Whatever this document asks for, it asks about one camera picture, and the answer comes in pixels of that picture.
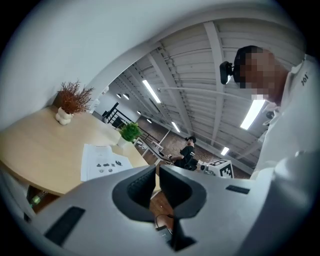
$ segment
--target white jacket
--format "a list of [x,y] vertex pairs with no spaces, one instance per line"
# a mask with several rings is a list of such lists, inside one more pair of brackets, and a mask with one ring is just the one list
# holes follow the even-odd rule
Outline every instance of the white jacket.
[[281,106],[275,108],[250,179],[255,179],[265,168],[275,167],[283,158],[294,156],[297,151],[320,149],[319,73],[316,59],[309,55],[288,73]]

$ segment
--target white ceiling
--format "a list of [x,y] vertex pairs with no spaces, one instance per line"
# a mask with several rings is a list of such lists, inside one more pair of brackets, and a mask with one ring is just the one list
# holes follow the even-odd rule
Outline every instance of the white ceiling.
[[[131,93],[132,100],[146,116],[170,126],[175,121],[182,132],[194,134],[217,150],[228,147],[228,155],[237,158],[264,133],[263,122],[267,118],[260,113],[248,130],[240,128],[252,96],[249,91],[237,88],[233,80],[222,88],[216,72],[221,63],[218,60],[233,63],[239,48],[256,45],[272,51],[290,69],[302,61],[306,46],[295,29],[267,19],[230,17],[209,22],[213,22],[212,34],[201,22],[160,39],[161,45],[156,50],[130,66],[114,83]],[[217,37],[210,41],[214,34]],[[144,79],[161,100],[161,104],[155,104],[159,112],[149,100],[155,103],[142,83]],[[157,88],[166,87],[183,89],[157,92]],[[214,93],[221,88],[224,93],[238,97]],[[259,154],[257,149],[239,161],[253,168]]]

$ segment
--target white vase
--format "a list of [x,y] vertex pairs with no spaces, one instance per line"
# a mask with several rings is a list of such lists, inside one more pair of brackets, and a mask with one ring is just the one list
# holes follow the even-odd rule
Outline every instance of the white vase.
[[122,136],[120,136],[117,145],[118,145],[120,148],[123,148],[127,143],[128,143],[128,141],[126,141],[124,138],[122,138]]
[[58,113],[55,114],[55,119],[63,126],[71,122],[72,114],[66,113],[62,107],[59,107]]

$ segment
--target person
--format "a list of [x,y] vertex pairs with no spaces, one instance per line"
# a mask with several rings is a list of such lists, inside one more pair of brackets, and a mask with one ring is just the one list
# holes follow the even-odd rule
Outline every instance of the person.
[[180,150],[180,155],[169,157],[174,165],[180,168],[185,168],[185,165],[189,162],[191,158],[191,152],[195,152],[196,137],[190,136],[187,138],[186,146]]
[[320,77],[314,57],[305,55],[287,70],[269,50],[249,45],[236,53],[233,79],[241,89],[263,95],[269,102],[265,109],[274,111],[251,179],[283,158],[320,148]]

